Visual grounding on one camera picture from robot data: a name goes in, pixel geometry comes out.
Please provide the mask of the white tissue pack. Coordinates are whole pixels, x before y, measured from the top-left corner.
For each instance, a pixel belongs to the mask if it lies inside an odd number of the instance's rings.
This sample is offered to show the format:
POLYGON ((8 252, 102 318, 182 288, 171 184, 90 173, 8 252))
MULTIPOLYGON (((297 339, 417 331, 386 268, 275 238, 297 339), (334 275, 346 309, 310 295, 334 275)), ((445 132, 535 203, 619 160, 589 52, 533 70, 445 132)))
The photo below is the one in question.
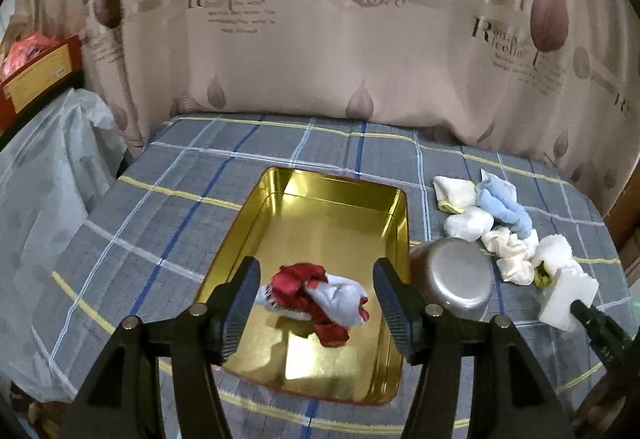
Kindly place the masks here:
POLYGON ((599 289, 599 282, 585 272, 561 268, 552 283, 544 289, 538 320, 560 331, 575 334, 579 321, 570 312, 574 301, 590 307, 599 289))

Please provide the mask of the white fluffy cloth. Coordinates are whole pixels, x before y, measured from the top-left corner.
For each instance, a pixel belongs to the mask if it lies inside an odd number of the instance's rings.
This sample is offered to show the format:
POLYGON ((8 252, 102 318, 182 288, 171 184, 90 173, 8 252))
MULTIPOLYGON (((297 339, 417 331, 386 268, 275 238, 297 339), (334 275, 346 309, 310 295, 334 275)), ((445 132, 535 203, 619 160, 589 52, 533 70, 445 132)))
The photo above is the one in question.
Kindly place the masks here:
POLYGON ((570 243, 561 234, 547 235, 541 239, 532 258, 534 283, 538 289, 547 289, 560 273, 587 277, 582 266, 574 258, 570 243))

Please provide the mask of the light blue fluffy towel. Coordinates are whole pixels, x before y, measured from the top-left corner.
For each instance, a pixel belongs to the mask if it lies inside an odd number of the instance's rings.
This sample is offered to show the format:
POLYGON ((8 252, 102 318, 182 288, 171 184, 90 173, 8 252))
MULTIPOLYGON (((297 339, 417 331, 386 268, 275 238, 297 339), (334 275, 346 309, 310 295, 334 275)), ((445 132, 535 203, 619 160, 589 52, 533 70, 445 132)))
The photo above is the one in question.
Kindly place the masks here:
POLYGON ((525 240, 533 230, 533 222, 525 208, 518 203, 516 191, 496 185, 492 181, 480 181, 476 186, 476 203, 512 233, 525 240))

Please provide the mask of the silver metal bowl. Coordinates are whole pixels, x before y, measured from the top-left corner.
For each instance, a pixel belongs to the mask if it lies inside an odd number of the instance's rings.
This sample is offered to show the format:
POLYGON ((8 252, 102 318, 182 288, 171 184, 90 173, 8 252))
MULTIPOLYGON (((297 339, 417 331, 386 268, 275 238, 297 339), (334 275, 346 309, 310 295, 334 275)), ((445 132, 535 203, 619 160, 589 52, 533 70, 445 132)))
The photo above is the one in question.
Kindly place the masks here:
POLYGON ((476 243, 456 237, 425 242, 410 251, 411 283, 427 303, 456 317, 480 321, 494 289, 491 263, 476 243))

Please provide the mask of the red and white sock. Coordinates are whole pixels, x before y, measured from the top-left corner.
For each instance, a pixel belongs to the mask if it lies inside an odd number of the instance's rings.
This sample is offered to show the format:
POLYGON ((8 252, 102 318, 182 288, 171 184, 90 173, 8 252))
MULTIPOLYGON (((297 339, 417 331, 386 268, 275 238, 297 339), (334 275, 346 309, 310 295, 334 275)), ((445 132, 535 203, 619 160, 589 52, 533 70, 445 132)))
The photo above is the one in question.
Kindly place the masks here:
POLYGON ((368 300, 360 283, 314 263, 281 266, 255 297, 256 305, 280 317, 309 322, 328 348, 344 346, 349 329, 369 321, 368 300))

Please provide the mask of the grey plaid bed sheet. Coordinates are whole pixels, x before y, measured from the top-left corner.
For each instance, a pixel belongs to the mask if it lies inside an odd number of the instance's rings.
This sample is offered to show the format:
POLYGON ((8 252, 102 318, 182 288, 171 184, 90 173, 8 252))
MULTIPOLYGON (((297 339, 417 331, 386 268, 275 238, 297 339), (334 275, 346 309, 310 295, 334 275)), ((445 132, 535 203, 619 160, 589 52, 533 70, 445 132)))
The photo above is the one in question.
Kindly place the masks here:
MULTIPOLYGON (((362 285, 440 239, 438 176, 512 182, 540 235, 562 234, 599 282, 596 305, 636 326, 620 259, 587 196, 553 168, 413 130, 266 115, 164 123, 63 248, 30 323, 36 393, 76 395, 126 315, 175 317, 252 255, 262 278, 318 263, 362 285)), ((241 346, 215 371, 238 438, 396 438, 419 370, 398 355, 375 300, 340 348, 256 308, 241 346)))

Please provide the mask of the gold rectangular metal tin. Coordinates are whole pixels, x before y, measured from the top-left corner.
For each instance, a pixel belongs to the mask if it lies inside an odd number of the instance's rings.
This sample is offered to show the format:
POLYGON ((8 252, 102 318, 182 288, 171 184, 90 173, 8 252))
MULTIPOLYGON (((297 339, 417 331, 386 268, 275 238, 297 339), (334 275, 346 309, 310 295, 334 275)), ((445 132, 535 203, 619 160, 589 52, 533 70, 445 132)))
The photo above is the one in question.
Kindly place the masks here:
POLYGON ((198 300, 245 258, 260 279, 224 372, 299 396, 362 405, 398 392, 402 358, 373 287, 387 260, 409 277, 407 196, 388 185, 270 167, 250 192, 198 300))

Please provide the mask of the white balled sock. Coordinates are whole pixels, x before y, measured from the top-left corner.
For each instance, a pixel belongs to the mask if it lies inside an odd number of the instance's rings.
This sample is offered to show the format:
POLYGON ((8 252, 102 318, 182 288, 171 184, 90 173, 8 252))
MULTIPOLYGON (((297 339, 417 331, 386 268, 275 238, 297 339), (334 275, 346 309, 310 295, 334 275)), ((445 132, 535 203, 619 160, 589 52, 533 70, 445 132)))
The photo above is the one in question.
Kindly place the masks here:
POLYGON ((480 207, 468 207, 463 213, 450 215, 444 223, 447 237, 474 242, 494 226, 495 219, 480 207))

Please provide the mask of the cream scrunched cloth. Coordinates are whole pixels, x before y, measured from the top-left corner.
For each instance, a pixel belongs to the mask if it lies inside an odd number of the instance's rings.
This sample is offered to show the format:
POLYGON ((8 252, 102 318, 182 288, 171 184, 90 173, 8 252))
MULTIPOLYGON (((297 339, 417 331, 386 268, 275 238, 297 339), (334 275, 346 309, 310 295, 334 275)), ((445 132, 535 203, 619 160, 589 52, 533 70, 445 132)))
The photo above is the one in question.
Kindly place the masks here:
POLYGON ((488 231, 480 238, 487 251, 497 257, 496 264, 503 282, 515 285, 531 285, 534 282, 532 258, 539 244, 536 230, 526 239, 503 225, 488 231))

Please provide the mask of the white yellow-trimmed folded cloth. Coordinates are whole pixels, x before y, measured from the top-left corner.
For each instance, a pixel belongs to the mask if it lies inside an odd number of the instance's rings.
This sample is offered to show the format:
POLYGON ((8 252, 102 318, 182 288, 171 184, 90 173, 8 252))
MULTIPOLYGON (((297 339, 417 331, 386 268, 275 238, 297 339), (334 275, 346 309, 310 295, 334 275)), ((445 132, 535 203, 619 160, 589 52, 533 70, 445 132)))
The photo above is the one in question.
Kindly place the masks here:
POLYGON ((438 208, 448 214, 462 214, 476 205, 476 190, 471 180, 435 176, 433 179, 438 208))

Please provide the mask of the translucent plastic cover sheet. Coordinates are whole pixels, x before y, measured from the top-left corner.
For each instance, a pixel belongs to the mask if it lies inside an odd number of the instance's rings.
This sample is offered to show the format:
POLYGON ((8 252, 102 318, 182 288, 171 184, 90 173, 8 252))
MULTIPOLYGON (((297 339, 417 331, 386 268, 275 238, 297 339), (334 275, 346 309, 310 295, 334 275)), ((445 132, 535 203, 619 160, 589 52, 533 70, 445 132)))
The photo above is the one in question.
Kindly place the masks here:
POLYGON ((35 331, 64 249, 111 188, 127 146, 95 92, 67 89, 1 151, 1 388, 68 400, 35 331))

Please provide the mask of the red and yellow box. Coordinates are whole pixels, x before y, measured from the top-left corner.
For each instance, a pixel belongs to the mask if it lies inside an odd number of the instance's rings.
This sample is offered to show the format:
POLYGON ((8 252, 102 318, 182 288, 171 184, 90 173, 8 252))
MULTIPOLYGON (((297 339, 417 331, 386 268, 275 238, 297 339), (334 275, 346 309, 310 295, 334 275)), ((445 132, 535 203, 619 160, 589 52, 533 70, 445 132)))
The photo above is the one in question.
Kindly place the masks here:
POLYGON ((38 100, 82 71, 78 35, 57 42, 1 82, 1 133, 24 118, 38 100))

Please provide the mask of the beige leaf-print curtain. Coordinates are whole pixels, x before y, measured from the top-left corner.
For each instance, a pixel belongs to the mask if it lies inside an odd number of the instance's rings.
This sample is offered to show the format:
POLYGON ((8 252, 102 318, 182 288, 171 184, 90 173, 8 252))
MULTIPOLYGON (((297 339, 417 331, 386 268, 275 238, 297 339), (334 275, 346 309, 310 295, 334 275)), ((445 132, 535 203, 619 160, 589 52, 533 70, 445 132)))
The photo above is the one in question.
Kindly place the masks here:
POLYGON ((8 32, 78 36, 130 147, 196 110, 436 128, 602 212, 639 162, 628 0, 15 0, 8 32))

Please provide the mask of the red plastic bag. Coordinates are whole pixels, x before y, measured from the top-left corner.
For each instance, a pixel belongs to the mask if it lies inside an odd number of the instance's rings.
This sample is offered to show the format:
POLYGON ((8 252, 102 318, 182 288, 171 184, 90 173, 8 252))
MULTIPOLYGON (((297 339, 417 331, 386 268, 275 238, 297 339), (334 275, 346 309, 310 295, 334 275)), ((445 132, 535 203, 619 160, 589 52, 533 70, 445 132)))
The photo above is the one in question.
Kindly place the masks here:
POLYGON ((2 81, 57 43, 58 41, 54 38, 49 38, 39 32, 15 42, 3 61, 2 81))

